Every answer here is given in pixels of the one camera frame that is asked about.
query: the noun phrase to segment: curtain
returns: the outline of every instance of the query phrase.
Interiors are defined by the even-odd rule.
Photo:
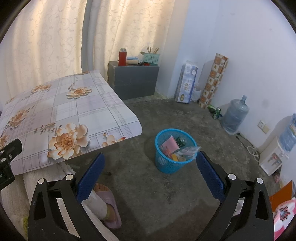
[[[81,72],[86,2],[32,0],[23,8],[0,44],[0,80],[7,89],[2,104],[3,98]]]
[[[101,0],[94,39],[94,69],[106,78],[108,62],[118,59],[121,48],[127,49],[128,56],[147,52],[146,46],[159,47],[161,53],[173,4],[174,0]]]

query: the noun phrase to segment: power outlet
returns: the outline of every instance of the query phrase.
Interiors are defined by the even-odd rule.
[[[262,129],[262,131],[267,134],[267,132],[269,132],[269,127],[267,125],[265,125]]]
[[[265,123],[264,123],[263,121],[260,121],[259,124],[258,124],[258,127],[259,127],[261,130],[263,130],[264,126],[265,126]]]

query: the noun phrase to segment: gray cabinet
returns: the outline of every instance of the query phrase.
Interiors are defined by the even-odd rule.
[[[157,65],[118,66],[117,61],[110,61],[108,84],[122,100],[154,95],[158,71]]]

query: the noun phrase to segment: blue water jug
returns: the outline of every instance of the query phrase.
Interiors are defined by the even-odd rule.
[[[220,124],[229,135],[234,135],[243,122],[249,107],[245,104],[247,97],[244,95],[242,99],[234,99],[230,102],[226,113],[222,117]]]
[[[296,114],[294,113],[288,126],[279,137],[283,150],[290,152],[296,144]]]

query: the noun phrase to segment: paper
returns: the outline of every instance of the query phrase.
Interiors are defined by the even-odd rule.
[[[201,108],[206,109],[211,104],[211,101],[218,89],[227,65],[228,58],[217,53],[212,65],[210,75],[207,79],[205,89],[200,95],[199,106]]]
[[[0,149],[18,138],[23,149],[10,164],[14,175],[116,143],[142,127],[99,71],[63,77],[12,98],[0,118]]]

